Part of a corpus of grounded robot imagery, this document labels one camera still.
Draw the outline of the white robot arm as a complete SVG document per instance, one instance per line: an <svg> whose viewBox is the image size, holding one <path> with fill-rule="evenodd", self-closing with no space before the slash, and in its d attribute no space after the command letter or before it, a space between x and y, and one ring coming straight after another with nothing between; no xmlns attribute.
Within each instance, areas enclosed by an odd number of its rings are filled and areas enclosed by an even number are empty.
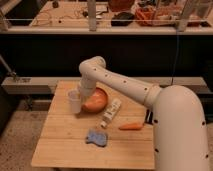
<svg viewBox="0 0 213 171"><path fill-rule="evenodd" d="M79 71L83 98L101 82L153 112L155 171L210 171L204 110L192 90L180 85L162 88L111 72L100 56L81 62Z"/></svg>

